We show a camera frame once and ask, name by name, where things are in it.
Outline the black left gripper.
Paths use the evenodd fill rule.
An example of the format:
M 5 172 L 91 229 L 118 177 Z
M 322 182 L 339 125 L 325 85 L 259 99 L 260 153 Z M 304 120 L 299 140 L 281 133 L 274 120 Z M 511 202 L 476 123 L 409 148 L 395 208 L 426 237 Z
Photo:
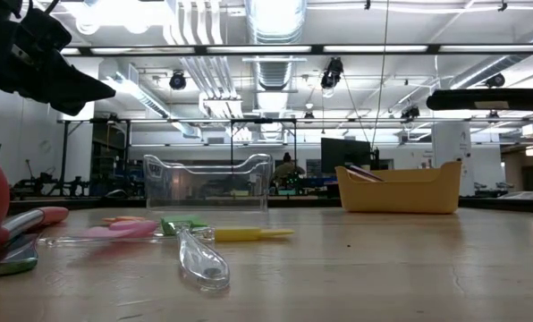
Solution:
M 89 101 L 113 97 L 113 88 L 61 55 L 72 36 L 51 16 L 60 0 L 51 0 L 45 9 L 37 2 L 0 0 L 0 89 L 33 93 L 67 115 L 78 115 Z

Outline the orange mini spatula clear handle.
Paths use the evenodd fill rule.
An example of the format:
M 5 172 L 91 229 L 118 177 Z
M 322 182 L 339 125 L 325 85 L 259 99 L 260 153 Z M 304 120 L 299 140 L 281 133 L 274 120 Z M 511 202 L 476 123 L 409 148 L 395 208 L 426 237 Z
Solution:
M 101 219 L 105 223 L 117 223 L 123 221 L 144 221 L 145 217 L 142 216 L 116 216 L 116 217 L 104 217 Z

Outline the pink mini spatula clear handle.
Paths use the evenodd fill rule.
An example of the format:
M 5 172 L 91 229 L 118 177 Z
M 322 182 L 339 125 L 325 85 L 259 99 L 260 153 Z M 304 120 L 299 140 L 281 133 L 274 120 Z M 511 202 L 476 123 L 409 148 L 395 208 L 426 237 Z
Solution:
M 151 238 L 159 223 L 151 220 L 120 221 L 109 226 L 94 226 L 77 236 L 46 237 L 38 240 L 39 245 L 55 247 L 79 242 L 126 242 Z

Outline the metal spoon green inside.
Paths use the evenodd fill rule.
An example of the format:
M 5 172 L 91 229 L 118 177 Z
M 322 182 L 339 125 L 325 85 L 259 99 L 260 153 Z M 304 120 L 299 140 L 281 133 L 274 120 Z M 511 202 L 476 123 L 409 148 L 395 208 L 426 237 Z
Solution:
M 25 233 L 6 243 L 0 249 L 0 276 L 32 270 L 38 263 L 37 241 L 37 233 Z

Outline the yellow mini spatula clear handle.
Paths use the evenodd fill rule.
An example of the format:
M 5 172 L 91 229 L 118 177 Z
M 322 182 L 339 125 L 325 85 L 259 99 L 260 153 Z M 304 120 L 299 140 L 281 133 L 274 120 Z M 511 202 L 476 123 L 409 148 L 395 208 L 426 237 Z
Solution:
M 192 231 L 215 242 L 255 242 L 294 234 L 292 229 L 262 229 L 260 227 L 198 227 Z

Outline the iridescent purple spoon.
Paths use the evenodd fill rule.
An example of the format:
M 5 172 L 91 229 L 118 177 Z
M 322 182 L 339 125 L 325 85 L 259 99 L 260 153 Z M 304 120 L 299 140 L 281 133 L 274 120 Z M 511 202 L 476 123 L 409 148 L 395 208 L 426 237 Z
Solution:
M 372 177 L 368 176 L 368 174 L 364 171 L 347 168 L 346 172 L 349 177 L 354 181 L 370 182 L 372 179 Z

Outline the iridescent purple cutlery piece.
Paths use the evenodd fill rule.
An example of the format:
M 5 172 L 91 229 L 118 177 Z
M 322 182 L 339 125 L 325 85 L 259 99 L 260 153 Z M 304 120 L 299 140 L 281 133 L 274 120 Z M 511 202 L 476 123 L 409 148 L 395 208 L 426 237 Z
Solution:
M 368 174 L 368 176 L 372 177 L 371 182 L 382 182 L 383 181 L 383 179 L 381 177 L 377 176 L 376 174 L 373 174 L 369 170 L 366 170 L 366 169 L 364 169 L 362 167 L 359 167 L 359 166 L 356 166 L 356 165 L 351 165 L 349 168 L 366 172 Z

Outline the black slotted-handle utensil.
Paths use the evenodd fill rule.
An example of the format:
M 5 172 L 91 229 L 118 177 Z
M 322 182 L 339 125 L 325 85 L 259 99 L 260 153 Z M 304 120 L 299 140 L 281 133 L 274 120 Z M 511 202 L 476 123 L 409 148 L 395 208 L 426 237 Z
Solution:
M 533 89 L 440 89 L 427 98 L 426 104 L 434 111 L 533 111 Z

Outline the clear plastic bin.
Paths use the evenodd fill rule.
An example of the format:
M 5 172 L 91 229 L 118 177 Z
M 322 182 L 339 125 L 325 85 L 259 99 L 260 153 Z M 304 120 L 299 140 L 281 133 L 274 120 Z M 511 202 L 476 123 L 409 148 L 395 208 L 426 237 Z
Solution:
M 165 162 L 145 155 L 147 208 L 157 211 L 267 211 L 274 159 L 254 154 L 246 160 L 201 165 Z

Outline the person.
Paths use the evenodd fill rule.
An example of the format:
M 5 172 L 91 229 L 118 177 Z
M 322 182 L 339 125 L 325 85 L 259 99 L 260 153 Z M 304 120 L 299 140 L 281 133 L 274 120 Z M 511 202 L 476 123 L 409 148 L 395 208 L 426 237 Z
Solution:
M 289 152 L 283 155 L 283 162 L 278 165 L 272 175 L 270 186 L 278 190 L 293 190 L 298 184 L 301 175 L 306 171 L 295 165 Z

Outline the black computer monitor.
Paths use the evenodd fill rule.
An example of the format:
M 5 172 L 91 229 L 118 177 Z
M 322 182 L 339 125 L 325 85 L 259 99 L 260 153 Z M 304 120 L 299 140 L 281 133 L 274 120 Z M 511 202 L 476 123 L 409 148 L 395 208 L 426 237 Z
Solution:
M 334 174 L 337 166 L 361 166 L 372 163 L 370 143 L 366 141 L 322 138 L 320 152 L 323 174 Z

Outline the yellow plastic bin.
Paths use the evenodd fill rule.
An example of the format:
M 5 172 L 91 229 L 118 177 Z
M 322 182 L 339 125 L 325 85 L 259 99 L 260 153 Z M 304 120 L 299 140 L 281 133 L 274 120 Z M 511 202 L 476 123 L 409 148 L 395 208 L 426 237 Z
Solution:
M 343 209 L 360 213 L 452 214 L 458 209 L 461 163 L 439 168 L 372 172 L 382 182 L 352 180 L 346 167 L 335 168 Z

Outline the white square pillar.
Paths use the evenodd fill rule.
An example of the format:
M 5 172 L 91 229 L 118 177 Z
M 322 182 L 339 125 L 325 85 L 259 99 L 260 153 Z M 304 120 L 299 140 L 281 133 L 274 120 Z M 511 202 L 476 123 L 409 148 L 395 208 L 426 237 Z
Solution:
M 475 194 L 470 124 L 440 122 L 432 127 L 432 144 L 436 167 L 450 161 L 461 162 L 460 196 Z

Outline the black overhead frame bar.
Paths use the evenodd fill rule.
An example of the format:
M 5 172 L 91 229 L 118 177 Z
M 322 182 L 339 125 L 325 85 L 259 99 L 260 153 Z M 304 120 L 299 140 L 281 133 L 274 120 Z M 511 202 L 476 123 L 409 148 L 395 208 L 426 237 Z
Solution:
M 533 55 L 533 44 L 196 45 L 67 47 L 66 56 Z

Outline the black background rack frame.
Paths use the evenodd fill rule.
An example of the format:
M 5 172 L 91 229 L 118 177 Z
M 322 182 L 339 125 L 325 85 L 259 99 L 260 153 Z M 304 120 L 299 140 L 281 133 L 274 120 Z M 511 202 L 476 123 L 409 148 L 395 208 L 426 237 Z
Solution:
M 263 124 L 273 124 L 279 123 L 282 127 L 286 123 L 292 125 L 292 135 L 297 135 L 297 122 L 296 118 L 238 118 L 238 119 L 203 119 L 203 118 L 160 118 L 160 119 L 120 119 L 120 118 L 90 118 L 90 119 L 74 119 L 74 120 L 58 120 L 58 123 L 63 125 L 63 147 L 62 147 L 62 164 L 61 164 L 61 175 L 60 182 L 65 181 L 66 174 L 66 165 L 68 163 L 68 158 L 74 160 L 74 157 L 70 157 L 69 150 L 69 136 L 76 131 L 83 124 L 104 124 L 107 127 L 116 126 L 120 123 L 124 124 L 124 143 L 123 143 L 123 157 L 121 158 L 123 162 L 123 186 L 127 188 L 130 185 L 130 174 L 129 174 L 129 164 L 130 164 L 130 149 L 135 148 L 204 148 L 204 147 L 228 147 L 230 158 L 229 165 L 226 167 L 229 174 L 234 173 L 234 168 L 239 166 L 239 164 L 234 163 L 234 143 L 235 132 L 234 129 L 247 127 L 249 123 L 255 125 Z M 182 133 L 182 136 L 185 139 L 195 140 L 198 139 L 197 143 L 149 143 L 149 144 L 134 144 L 132 142 L 132 132 L 134 124 L 161 124 L 165 125 L 167 128 L 171 127 L 172 129 L 179 129 Z M 203 137 L 203 134 L 196 134 L 196 130 L 201 124 L 219 124 L 222 125 L 229 134 L 228 143 L 209 143 L 208 139 Z

